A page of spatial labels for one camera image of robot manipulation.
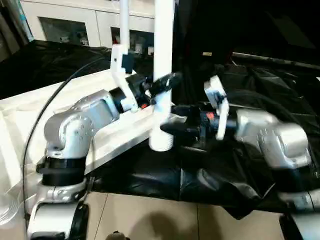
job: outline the white cabinet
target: white cabinet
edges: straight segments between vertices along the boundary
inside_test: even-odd
[[[112,48],[120,35],[120,6],[107,0],[23,0],[34,39]],[[130,0],[131,49],[153,47],[154,0]]]
[[[34,39],[100,47],[95,10],[21,1]]]
[[[100,34],[101,46],[111,48],[113,44],[112,29],[120,27],[120,14],[97,11],[97,23]],[[155,30],[155,20],[148,17],[129,16],[130,37],[134,31],[153,33]]]

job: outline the black cable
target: black cable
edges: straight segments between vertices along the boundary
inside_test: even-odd
[[[25,231],[28,231],[28,213],[27,213],[27,206],[26,206],[26,183],[25,183],[25,164],[26,164],[26,157],[27,157],[27,153],[28,153],[28,147],[30,144],[30,141],[32,139],[32,136],[36,130],[36,127],[42,117],[42,115],[44,114],[44,112],[46,111],[46,109],[48,108],[49,104],[55,99],[55,97],[61,92],[61,90],[78,74],[80,73],[82,70],[84,70],[85,68],[95,64],[98,61],[104,60],[104,57],[100,57],[96,60],[93,60],[85,65],[83,65],[82,67],[80,67],[77,71],[75,71],[73,74],[71,74],[71,76],[69,76],[59,87],[57,90],[55,90],[55,92],[52,94],[52,96],[48,99],[48,101],[45,103],[45,105],[43,106],[39,116],[37,117],[30,135],[26,141],[26,145],[24,148],[24,152],[23,152],[23,159],[22,159],[22,197],[23,197],[23,210],[24,210],[24,220],[25,220]]]

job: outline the white shelf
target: white shelf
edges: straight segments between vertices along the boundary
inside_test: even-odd
[[[155,18],[155,0],[129,0],[130,15],[144,18]],[[118,1],[108,0],[24,0],[21,2],[33,2],[51,4],[73,8],[89,9],[109,13],[119,13]]]

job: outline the clear plastic container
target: clear plastic container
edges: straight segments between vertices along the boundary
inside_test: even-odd
[[[0,194],[0,229],[13,228],[19,220],[17,200],[7,193]]]

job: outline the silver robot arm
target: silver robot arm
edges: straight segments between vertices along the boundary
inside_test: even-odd
[[[217,110],[226,104],[226,94],[217,76],[204,84],[204,90]],[[226,128],[228,113],[217,113],[220,119],[223,117],[222,126]],[[265,111],[244,108],[238,109],[236,115],[236,124],[230,124],[232,128],[236,126],[234,138],[261,152],[272,172],[279,199],[291,211],[280,218],[286,239],[320,239],[319,172],[312,161],[306,132],[300,125],[281,122]]]
[[[89,208],[80,200],[86,191],[86,156],[92,138],[119,119],[113,97],[105,90],[79,100],[52,116],[44,127],[46,157],[27,230],[29,239],[85,239]]]

